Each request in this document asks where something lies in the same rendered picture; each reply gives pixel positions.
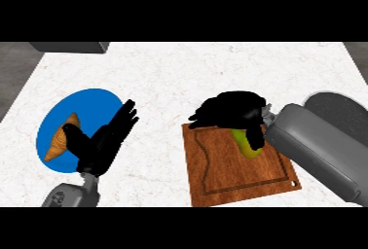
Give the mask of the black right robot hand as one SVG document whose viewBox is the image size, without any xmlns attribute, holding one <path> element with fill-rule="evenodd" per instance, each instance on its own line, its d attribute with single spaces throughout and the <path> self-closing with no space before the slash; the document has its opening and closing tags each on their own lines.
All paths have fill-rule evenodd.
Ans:
<svg viewBox="0 0 368 249">
<path fill-rule="evenodd" d="M 265 146 L 262 108 L 266 99 L 253 91 L 226 91 L 209 98 L 194 115 L 191 129 L 218 126 L 219 128 L 243 129 L 253 151 Z"/>
</svg>

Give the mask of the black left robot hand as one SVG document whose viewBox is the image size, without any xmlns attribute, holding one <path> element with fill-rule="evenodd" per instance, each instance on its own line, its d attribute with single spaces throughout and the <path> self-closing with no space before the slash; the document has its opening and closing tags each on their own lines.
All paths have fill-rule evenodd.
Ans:
<svg viewBox="0 0 368 249">
<path fill-rule="evenodd" d="M 79 158 L 79 173 L 95 177 L 107 173 L 138 120 L 135 102 L 129 99 L 111 122 L 99 127 L 92 137 L 76 125 L 64 125 L 67 147 Z"/>
</svg>

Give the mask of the green pear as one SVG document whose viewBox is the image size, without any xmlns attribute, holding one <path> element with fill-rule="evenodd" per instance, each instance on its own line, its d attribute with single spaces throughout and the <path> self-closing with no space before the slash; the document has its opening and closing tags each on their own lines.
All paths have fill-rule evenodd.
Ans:
<svg viewBox="0 0 368 249">
<path fill-rule="evenodd" d="M 255 159 L 260 153 L 262 150 L 253 150 L 250 147 L 250 143 L 246 137 L 246 131 L 243 129 L 231 129 L 231 134 L 235 139 L 238 150 L 246 158 Z"/>
</svg>

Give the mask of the brown wooden cutting board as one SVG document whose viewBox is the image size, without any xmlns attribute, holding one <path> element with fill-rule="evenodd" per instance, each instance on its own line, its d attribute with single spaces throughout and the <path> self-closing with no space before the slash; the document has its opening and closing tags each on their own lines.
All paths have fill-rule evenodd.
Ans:
<svg viewBox="0 0 368 249">
<path fill-rule="evenodd" d="M 228 129 L 184 124 L 184 150 L 192 206 L 302 189 L 290 159 L 269 144 L 256 158 L 246 158 Z"/>
</svg>

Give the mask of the blue round plate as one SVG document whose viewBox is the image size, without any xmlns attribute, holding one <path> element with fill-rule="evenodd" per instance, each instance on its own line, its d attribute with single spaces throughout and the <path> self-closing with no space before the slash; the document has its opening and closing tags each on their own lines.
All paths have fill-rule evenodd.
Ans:
<svg viewBox="0 0 368 249">
<path fill-rule="evenodd" d="M 96 159 L 92 137 L 122 107 L 122 99 L 107 89 L 83 89 L 59 101 L 43 119 L 36 139 L 37 155 L 49 169 L 74 173 L 79 160 Z"/>
</svg>

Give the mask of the brown croissant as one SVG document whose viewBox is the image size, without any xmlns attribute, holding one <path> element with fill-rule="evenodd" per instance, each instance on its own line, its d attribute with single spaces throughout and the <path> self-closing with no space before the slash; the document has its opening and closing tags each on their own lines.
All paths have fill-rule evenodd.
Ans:
<svg viewBox="0 0 368 249">
<path fill-rule="evenodd" d="M 73 124 L 76 126 L 80 126 L 80 120 L 79 120 L 79 114 L 73 113 L 68 118 L 67 118 L 67 124 Z M 52 137 L 52 142 L 51 142 L 51 147 L 46 152 L 45 160 L 52 161 L 58 157 L 64 155 L 64 153 L 68 151 L 67 147 L 67 135 L 64 131 L 64 127 L 59 126 L 54 137 Z"/>
</svg>

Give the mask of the dark grey appliance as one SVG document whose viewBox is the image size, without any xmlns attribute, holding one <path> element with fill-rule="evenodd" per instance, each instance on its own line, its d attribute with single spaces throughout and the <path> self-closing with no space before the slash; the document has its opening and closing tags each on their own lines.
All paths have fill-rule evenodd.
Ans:
<svg viewBox="0 0 368 249">
<path fill-rule="evenodd" d="M 45 53 L 107 53 L 110 42 L 31 42 Z"/>
</svg>

